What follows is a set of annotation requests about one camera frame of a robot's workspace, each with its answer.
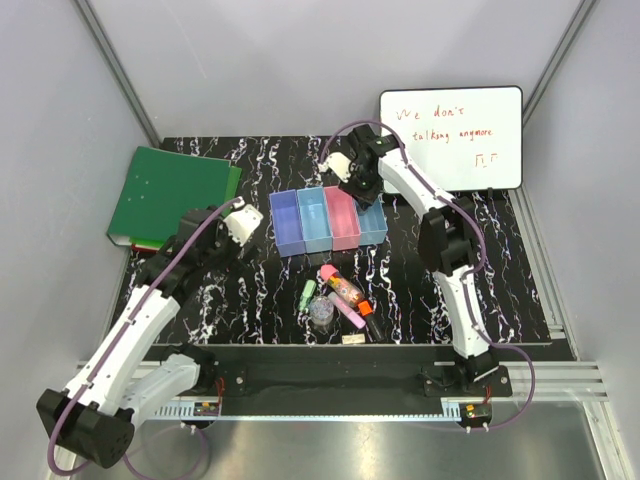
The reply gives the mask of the pink-capped colourful bottle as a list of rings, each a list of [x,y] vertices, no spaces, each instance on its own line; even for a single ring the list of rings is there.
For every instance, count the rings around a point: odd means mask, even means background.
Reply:
[[[320,268],[320,276],[343,301],[350,307],[356,307],[364,300],[363,293],[331,264],[322,265]]]

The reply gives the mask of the clear glitter jar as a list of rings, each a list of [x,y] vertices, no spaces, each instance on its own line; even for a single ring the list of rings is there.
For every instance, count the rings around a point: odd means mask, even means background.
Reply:
[[[317,329],[326,329],[334,322],[335,307],[326,296],[314,297],[308,306],[311,324]]]

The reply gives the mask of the pink rectangular bin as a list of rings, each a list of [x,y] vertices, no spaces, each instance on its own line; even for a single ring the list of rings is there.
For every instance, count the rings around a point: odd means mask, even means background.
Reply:
[[[360,227],[353,199],[337,186],[325,187],[324,194],[332,232],[334,251],[355,249],[360,242]]]

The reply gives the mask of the purple rectangular bin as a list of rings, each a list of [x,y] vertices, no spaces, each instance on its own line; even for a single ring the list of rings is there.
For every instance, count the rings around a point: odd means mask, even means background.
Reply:
[[[300,213],[295,190],[269,195],[274,240],[281,257],[305,253]]]

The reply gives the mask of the light blue end bin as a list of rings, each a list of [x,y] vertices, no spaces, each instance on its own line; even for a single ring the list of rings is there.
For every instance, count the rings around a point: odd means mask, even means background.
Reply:
[[[388,226],[380,199],[366,210],[356,204],[356,214],[360,228],[360,246],[380,245],[385,241]]]

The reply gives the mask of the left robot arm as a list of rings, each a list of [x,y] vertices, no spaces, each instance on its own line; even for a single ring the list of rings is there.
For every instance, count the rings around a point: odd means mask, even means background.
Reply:
[[[38,399],[52,473],[71,477],[79,471],[57,464],[59,449],[85,464],[113,467],[125,457],[135,431],[170,400],[219,388],[215,355],[188,343],[142,379],[133,375],[204,277],[241,264],[262,221],[262,213],[242,198],[182,216],[176,233],[144,263],[128,303],[92,357],[61,390],[47,389]]]

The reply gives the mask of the pink highlighter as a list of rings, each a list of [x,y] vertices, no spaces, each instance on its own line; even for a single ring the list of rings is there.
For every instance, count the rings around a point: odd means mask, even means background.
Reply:
[[[335,292],[331,292],[328,299],[357,329],[366,326],[365,320]]]

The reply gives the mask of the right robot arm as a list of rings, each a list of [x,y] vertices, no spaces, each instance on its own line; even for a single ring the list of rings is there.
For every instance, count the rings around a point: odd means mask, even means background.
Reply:
[[[454,384],[463,395],[476,396],[488,387],[499,363],[475,288],[475,273],[486,262],[486,246],[472,217],[473,203],[429,180],[394,131],[377,135],[368,121],[352,122],[347,128],[349,154],[328,157],[340,179],[339,188],[366,211],[390,183],[420,217],[417,249],[440,286],[449,313],[457,355]]]

